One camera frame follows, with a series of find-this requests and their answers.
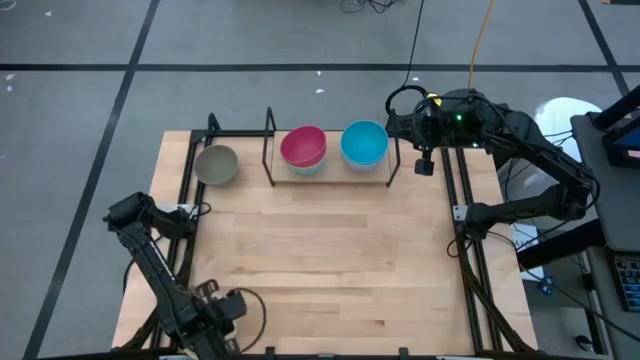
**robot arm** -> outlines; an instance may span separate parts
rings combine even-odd
[[[184,349],[193,349],[200,359],[226,359],[234,351],[224,336],[234,330],[233,320],[244,316],[247,306],[238,291],[221,299],[210,297],[210,280],[196,288],[205,298],[179,286],[162,253],[151,238],[151,228],[169,239],[187,237],[192,229],[183,209],[167,213],[153,199],[135,193],[109,208],[104,218],[109,231],[118,235],[149,283],[157,299],[162,329]]]
[[[387,99],[387,104],[397,93]],[[433,149],[462,147],[484,148],[499,159],[498,166],[509,158],[526,159],[558,180],[557,185],[539,196],[494,206],[474,203],[456,207],[456,219],[471,237],[484,238],[498,222],[512,223],[543,215],[575,220],[586,214],[593,175],[547,141],[527,114],[511,110],[506,104],[493,104],[475,89],[453,90],[443,96],[429,94],[411,115],[397,115],[390,107],[387,109],[391,123],[387,130],[393,132],[397,126],[398,136],[422,151],[422,159],[415,166],[417,174],[433,174]]]

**wooden tabletop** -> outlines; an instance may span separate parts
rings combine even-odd
[[[164,134],[150,191],[158,204],[177,202],[188,139],[189,132]],[[205,190],[213,211],[200,220],[191,286],[214,278],[222,287],[262,295],[268,324],[249,353],[264,353],[266,346],[282,354],[397,354],[399,347],[413,355],[473,353],[458,260],[445,251],[454,235],[439,151],[434,175],[418,176],[413,166],[420,153],[402,142],[402,166],[390,188],[271,187],[261,165],[261,138],[215,138],[214,144],[232,147],[240,168],[230,187]],[[475,200],[502,202],[491,158],[481,150],[466,155]],[[462,200],[455,155],[452,161]],[[492,230],[511,237],[506,225]],[[167,241],[160,245],[166,251]],[[513,249],[492,237],[484,248],[497,306],[536,347]],[[257,301],[245,299],[241,347],[262,319]],[[134,265],[113,345],[126,342],[154,306]]]

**cable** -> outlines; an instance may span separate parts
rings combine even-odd
[[[401,0],[389,0],[388,2],[385,1],[384,3],[380,3],[375,0],[342,0],[342,2],[340,2],[340,10],[347,14],[355,14],[364,9],[365,3],[369,3],[369,5],[373,8],[373,11],[378,14],[383,14],[385,11],[387,11],[388,8],[391,7],[391,5],[396,4],[400,1]],[[345,7],[345,4],[347,2],[353,3],[353,9]]]
[[[465,247],[464,247],[464,250],[465,250],[465,251],[468,251],[468,250],[469,250],[469,248],[471,248],[471,245],[473,244],[473,240],[471,240],[471,239],[464,239],[464,240],[465,240],[465,241],[469,240],[469,243],[468,243],[467,245],[465,245]],[[449,244],[447,245],[447,255],[449,255],[449,257],[450,257],[450,258],[457,259],[457,258],[460,256],[460,254],[453,255],[453,254],[451,253],[451,245],[453,245],[453,243],[455,243],[455,242],[456,242],[456,239],[453,239],[453,240],[451,240],[451,241],[449,242]]]
[[[497,236],[500,240],[507,242],[509,245],[513,246],[513,240],[509,239],[508,237],[502,235],[502,234],[498,234],[497,232],[493,232],[491,230],[487,231],[488,234]]]
[[[482,21],[482,27],[480,28],[480,32],[478,33],[478,38],[476,39],[476,45],[473,47],[473,55],[471,56],[471,66],[469,67],[469,81],[467,83],[467,87],[471,88],[471,83],[473,82],[473,68],[476,64],[476,54],[478,53],[478,48],[480,47],[480,43],[482,42],[482,35],[484,35],[484,29],[487,27],[487,22],[489,21],[489,15],[491,15],[491,9],[493,9],[494,0],[491,0],[489,3],[489,8],[487,9],[487,13],[484,14],[484,20]]]
[[[544,236],[545,236],[545,235],[547,235],[548,233],[550,233],[550,232],[552,232],[552,231],[555,231],[555,230],[558,230],[558,228],[560,228],[560,227],[561,227],[561,226],[563,226],[563,225],[566,225],[569,221],[571,221],[571,220],[565,220],[565,221],[563,221],[563,222],[559,223],[558,225],[556,225],[556,226],[552,227],[551,229],[541,232],[540,234],[538,234],[538,236],[536,236],[536,237],[532,237],[532,238],[531,238],[531,240],[529,240],[529,241],[525,241],[524,243],[522,243],[520,246],[518,246],[518,247],[516,248],[516,252],[520,251],[520,249],[525,248],[527,245],[529,245],[529,244],[531,244],[532,242],[534,242],[534,241],[536,241],[536,240],[540,239],[541,237],[544,237]]]
[[[533,223],[533,225],[534,225],[536,228],[538,227],[538,224],[536,224],[536,222],[535,222],[535,220],[534,220],[533,218],[531,218],[531,222]],[[588,274],[588,273],[589,273],[589,270],[587,270],[584,266],[582,266],[582,264],[581,264],[581,263],[578,263],[578,262],[576,262],[576,261],[575,261],[575,259],[573,258],[573,255],[569,256],[569,260],[571,260],[571,262],[572,262],[572,263],[574,263],[577,267],[579,267],[579,268],[580,268],[580,272],[581,272],[583,275],[584,275],[584,274]]]
[[[493,235],[498,235],[502,238],[508,239],[506,236],[504,235],[500,235],[497,233],[494,233],[492,231],[489,231],[489,233],[493,234]],[[516,246],[513,242],[509,241],[509,245],[511,245],[516,251]],[[612,328],[618,330],[620,333],[622,333],[623,335],[629,337],[630,339],[636,341],[636,342],[640,342],[640,337],[632,334],[631,332],[623,329],[622,327],[620,327],[619,325],[617,325],[616,323],[614,323],[613,321],[607,319],[604,315],[600,314],[599,312],[593,310],[590,306],[587,306],[586,304],[583,304],[580,300],[577,300],[576,298],[574,298],[573,296],[569,295],[569,293],[567,293],[566,291],[562,290],[561,288],[559,288],[557,285],[553,284],[553,283],[549,283],[544,281],[543,279],[541,279],[540,277],[538,277],[537,275],[532,274],[529,270],[525,269],[522,267],[522,265],[520,265],[518,263],[518,266],[520,267],[521,271],[525,271],[527,272],[529,275],[531,275],[533,278],[537,279],[538,281],[548,285],[549,287],[551,287],[552,289],[558,291],[559,293],[561,293],[562,295],[566,296],[569,300],[573,301],[574,303],[580,305],[580,307],[584,308],[586,311],[590,312],[592,315],[595,315],[596,317],[598,317],[600,320],[604,321],[607,325],[611,326]]]
[[[542,136],[549,137],[549,136],[558,136],[558,135],[564,135],[564,134],[569,134],[569,133],[571,133],[573,135],[573,130],[567,130],[567,131],[562,131],[562,132],[555,133],[555,134],[547,134],[547,135],[542,135]]]
[[[554,135],[560,135],[562,133],[558,133],[558,134],[550,134],[550,135],[544,135],[546,136],[554,136]],[[565,141],[567,141],[568,139],[571,139],[572,136],[567,136],[563,139],[560,140],[556,140],[553,142],[553,145],[555,146],[561,146],[562,144],[564,144]],[[515,166],[518,161],[520,161],[520,159],[511,159],[511,161],[513,162],[515,160],[515,163],[513,163],[513,165]],[[520,169],[520,171],[518,171],[515,175],[510,176],[511,174],[511,166],[509,167],[509,171],[507,173],[507,178],[501,182],[501,185],[504,185],[504,196],[505,199],[507,199],[507,201],[511,201],[509,199],[509,181],[515,179],[516,177],[518,177],[518,175],[522,174],[526,169],[528,169],[531,165],[533,165],[533,163],[528,163],[527,165],[525,165],[522,169]]]
[[[409,74],[411,74],[411,67],[413,66],[413,53],[416,50],[416,40],[418,39],[418,31],[420,30],[420,20],[422,19],[423,7],[424,7],[424,0],[421,0],[420,10],[418,11],[418,22],[416,23],[416,32],[415,34],[413,34],[413,45],[411,46],[411,56],[409,56],[409,68],[407,68],[407,76],[404,78],[404,82],[402,83],[402,86],[407,85],[407,81],[409,81]]]
[[[260,327],[260,331],[258,332],[258,335],[256,335],[256,338],[253,339],[251,343],[249,343],[249,345],[245,346],[242,350],[240,350],[240,353],[242,354],[247,350],[251,349],[262,338],[262,335],[264,334],[264,330],[267,328],[267,305],[264,303],[264,300],[262,299],[262,297],[258,295],[257,292],[251,289],[244,288],[244,287],[237,287],[237,288],[231,289],[231,291],[246,292],[255,296],[256,299],[258,299],[258,302],[260,302],[260,306],[262,307],[262,326]]]

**metal rack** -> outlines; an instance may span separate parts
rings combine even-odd
[[[389,180],[387,180],[385,182],[385,185],[387,187],[391,186],[391,183],[393,182],[393,179],[395,178],[396,174],[398,173],[398,169],[400,169],[400,164],[401,164],[401,159],[400,159],[400,141],[398,139],[398,124],[396,121],[393,122],[389,122],[387,121],[387,125],[389,123],[393,123],[394,127],[395,127],[395,131],[393,132],[393,134],[389,134],[389,137],[394,139],[394,145],[395,145],[395,152],[396,152],[396,165],[393,168],[393,170],[390,171],[390,176],[389,176]],[[273,112],[271,111],[271,108],[267,108],[267,118],[265,120],[265,127],[264,127],[264,146],[262,148],[262,166],[264,167],[264,171],[267,173],[267,177],[269,178],[269,182],[271,183],[271,186],[276,186],[276,181],[273,179],[273,174],[271,172],[271,170],[269,169],[269,166],[267,165],[267,148],[268,148],[268,139],[269,137],[273,137],[273,134],[276,132],[276,123],[275,120],[273,118]]]

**black metal frame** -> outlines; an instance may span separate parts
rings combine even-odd
[[[395,139],[396,166],[391,172],[391,175],[389,176],[389,181],[385,183],[386,187],[391,186],[393,179],[396,177],[396,174],[398,173],[398,169],[400,169],[400,164],[402,163],[400,159],[400,140],[398,138],[398,124],[395,121],[393,122],[393,124],[395,126],[395,131],[393,134],[389,134],[389,137],[393,137]],[[268,134],[272,134],[275,131],[277,131],[276,122],[273,119],[273,112],[271,111],[271,108],[268,107],[267,118],[265,120],[265,125],[264,125],[264,145],[262,147],[262,166],[264,167],[264,171],[267,173],[267,177],[269,178],[269,183],[271,183],[271,186],[276,186],[276,182],[273,180],[273,177],[271,176],[271,171],[269,170],[269,166],[267,165],[267,146],[268,146],[268,138],[269,138]]]
[[[269,123],[273,126],[274,130],[269,129]],[[195,153],[197,150],[197,146],[201,141],[204,141],[205,147],[212,144],[214,137],[264,137],[265,142],[263,146],[263,157],[262,162],[265,167],[265,171],[269,178],[269,181],[272,185],[274,185],[273,180],[271,179],[271,173],[268,170],[266,165],[266,146],[269,137],[273,137],[275,134],[275,121],[273,119],[273,113],[270,108],[267,109],[267,120],[265,131],[261,130],[222,130],[218,120],[216,119],[213,113],[209,114],[208,118],[208,129],[206,130],[192,130],[191,136],[189,139],[189,148],[187,150],[187,156],[185,160],[185,166],[182,176],[182,183],[180,185],[180,193],[179,193],[179,203],[183,204],[187,202],[187,197],[189,193],[189,185],[191,182],[192,172],[193,172],[193,162],[195,159]],[[399,154],[399,144],[396,138],[396,150]],[[464,245],[464,235],[463,235],[463,227],[460,224],[456,223],[455,217],[453,214],[453,206],[458,204],[454,175],[451,167],[451,159],[449,156],[448,149],[441,149],[442,151],[442,161],[444,167],[445,174],[445,182],[447,184],[447,192],[449,196],[450,203],[450,211],[451,211],[451,219],[455,232],[456,238],[456,246],[459,254],[459,263],[461,270],[463,269],[465,263],[469,262],[468,254]],[[465,197],[465,202],[467,204],[473,202],[473,194],[471,191],[471,182],[469,179],[469,173],[466,165],[466,159],[464,156],[464,151],[462,149],[456,149],[456,156],[458,160],[458,166],[460,168],[460,176],[462,181],[462,189]],[[389,184],[393,180],[397,172],[397,168],[400,164],[400,159],[398,155],[398,165],[396,170],[394,170]],[[202,182],[198,181],[196,187],[195,201],[194,205],[200,209],[202,206],[202,200],[204,197],[204,189],[205,186]],[[184,260],[180,265],[180,268],[176,275],[176,280],[179,284],[183,286],[187,286],[189,282],[189,277],[191,275],[191,265],[193,261],[193,251],[195,249],[195,240],[197,237],[197,229],[198,229],[198,218],[195,219],[195,231],[193,236],[186,239],[187,246],[185,249]],[[178,241],[172,241],[169,245],[169,253],[167,257],[168,265],[170,268],[175,269],[175,261],[177,257],[178,250]],[[489,281],[488,269],[486,265],[486,259],[484,257],[484,250],[482,248],[482,244],[480,242],[474,243],[474,252],[477,261],[478,272],[481,278],[483,290],[489,295],[491,298],[491,284]],[[474,357],[482,357],[494,360],[506,360],[506,359],[545,359],[545,360],[587,360],[583,358],[573,358],[573,357],[564,357],[564,356],[553,356],[546,355],[543,353],[521,353],[521,352],[508,352],[502,350],[502,343],[500,338],[500,332],[498,327],[496,326],[493,319],[487,316],[489,329],[491,332],[491,341],[494,347],[494,350],[487,350],[482,345],[482,335],[480,330],[480,323],[478,320],[478,311],[476,308],[475,296],[470,288],[470,286],[463,281],[463,289],[465,294],[465,300],[467,305],[467,314],[469,318],[469,327],[470,334],[474,349],[474,355],[469,356],[456,356],[456,358],[474,358]],[[160,347],[160,339],[162,336],[162,331],[159,326],[154,328],[154,333],[152,335],[152,342],[150,344],[150,349],[141,349],[141,350],[120,350],[116,352],[108,352],[108,353],[97,353],[97,354],[84,354],[84,355],[73,355],[73,356],[63,356],[50,358],[51,360],[100,360],[100,359],[136,359],[136,360],[156,360],[162,359],[163,356],[169,354],[177,354],[177,346],[172,343],[170,347]],[[327,360],[410,360],[410,359],[420,359],[420,360],[435,360],[442,358],[442,355],[432,356],[432,355],[410,355],[409,351],[405,347],[398,348],[398,355],[339,355],[339,354],[286,354],[280,355],[276,354],[274,347],[267,347],[265,349],[264,354],[243,354],[243,355],[234,355],[230,357],[231,359],[242,359],[242,360],[301,360],[301,359],[327,359]]]

